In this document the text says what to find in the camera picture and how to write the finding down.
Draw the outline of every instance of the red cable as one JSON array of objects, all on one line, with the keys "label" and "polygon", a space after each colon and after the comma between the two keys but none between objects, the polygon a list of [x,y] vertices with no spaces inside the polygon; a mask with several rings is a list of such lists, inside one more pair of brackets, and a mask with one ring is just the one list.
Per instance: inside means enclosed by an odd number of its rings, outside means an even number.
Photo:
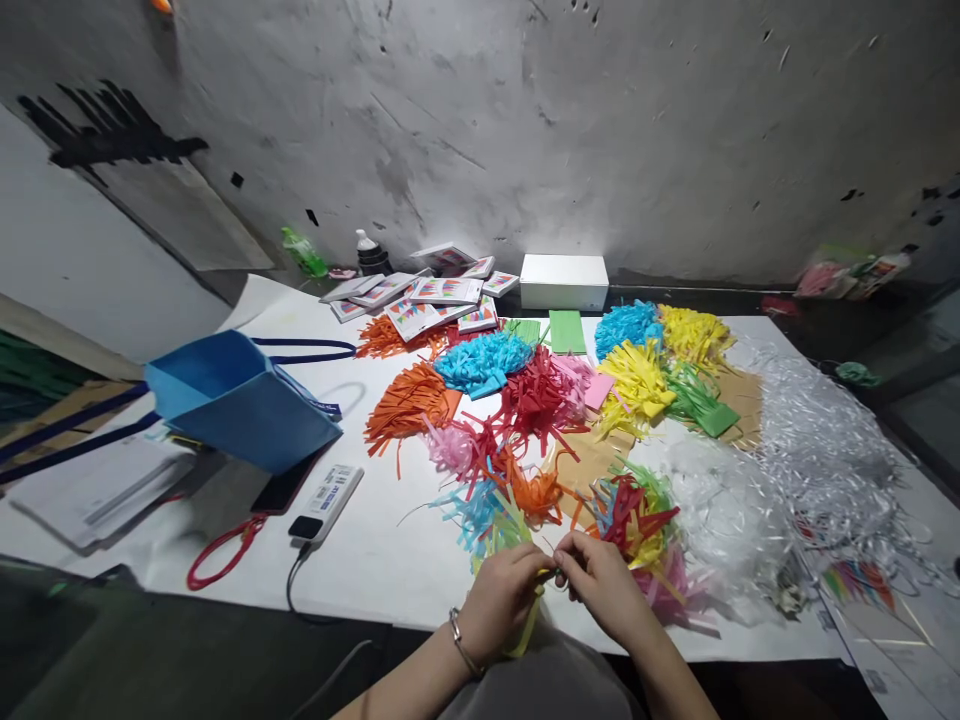
[{"label": "red cable", "polygon": [[[257,536],[257,533],[263,529],[263,524],[266,521],[267,516],[262,513],[253,515],[249,519],[244,520],[233,530],[225,532],[212,543],[207,545],[203,552],[197,556],[197,559],[193,561],[193,565],[190,566],[190,570],[187,572],[187,588],[194,592],[197,590],[203,590],[203,588],[207,587],[207,585],[212,585],[233,570],[237,566],[237,563],[239,563],[246,554],[247,550],[250,549],[250,546],[253,545],[253,539]],[[230,562],[224,566],[223,570],[207,578],[198,578],[197,569],[200,567],[203,561],[210,557],[210,555],[217,548],[229,542],[237,535],[241,536],[240,549],[237,550],[237,554],[231,558]]]}]

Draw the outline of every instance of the pink paper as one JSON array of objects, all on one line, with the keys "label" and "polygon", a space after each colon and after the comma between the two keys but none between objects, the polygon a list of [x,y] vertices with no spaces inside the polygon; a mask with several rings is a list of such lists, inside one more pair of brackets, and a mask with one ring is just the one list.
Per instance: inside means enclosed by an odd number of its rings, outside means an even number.
[{"label": "pink paper", "polygon": [[607,395],[613,390],[613,383],[614,380],[609,375],[597,373],[593,382],[590,383],[590,387],[587,388],[587,396],[583,401],[584,405],[591,410],[599,410],[603,401],[607,399]]}]

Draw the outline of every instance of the green bottle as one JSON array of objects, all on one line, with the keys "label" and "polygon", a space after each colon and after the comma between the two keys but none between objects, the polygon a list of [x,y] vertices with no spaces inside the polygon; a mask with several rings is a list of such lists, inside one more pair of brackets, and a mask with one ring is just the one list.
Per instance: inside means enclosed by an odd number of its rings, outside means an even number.
[{"label": "green bottle", "polygon": [[283,230],[283,247],[297,261],[304,275],[319,279],[327,276],[327,264],[313,249],[313,243],[290,228]]}]

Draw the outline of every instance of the left hand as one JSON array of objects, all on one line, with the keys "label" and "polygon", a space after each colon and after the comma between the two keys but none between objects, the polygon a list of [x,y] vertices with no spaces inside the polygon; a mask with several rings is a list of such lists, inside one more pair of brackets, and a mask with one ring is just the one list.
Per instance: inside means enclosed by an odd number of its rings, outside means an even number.
[{"label": "left hand", "polygon": [[470,658],[487,666],[527,619],[536,598],[537,575],[556,562],[533,543],[501,550],[483,561],[473,589],[460,611],[462,646]]}]

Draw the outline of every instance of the plastic bottle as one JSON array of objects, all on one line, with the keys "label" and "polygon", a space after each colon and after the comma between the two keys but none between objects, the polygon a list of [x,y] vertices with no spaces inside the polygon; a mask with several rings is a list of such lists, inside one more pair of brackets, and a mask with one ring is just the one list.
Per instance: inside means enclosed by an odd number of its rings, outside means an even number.
[{"label": "plastic bottle", "polygon": [[910,256],[917,251],[916,245],[904,245],[899,253],[881,255],[873,265],[863,271],[857,286],[847,295],[848,300],[863,300],[870,297],[882,285],[910,267]]},{"label": "plastic bottle", "polygon": [[319,279],[327,276],[327,264],[313,249],[313,243],[290,228],[283,230],[283,248],[297,261],[304,275]]},{"label": "plastic bottle", "polygon": [[391,275],[393,273],[387,251],[380,247],[375,240],[368,238],[365,230],[357,230],[357,255],[361,275],[376,275],[377,273]]}]

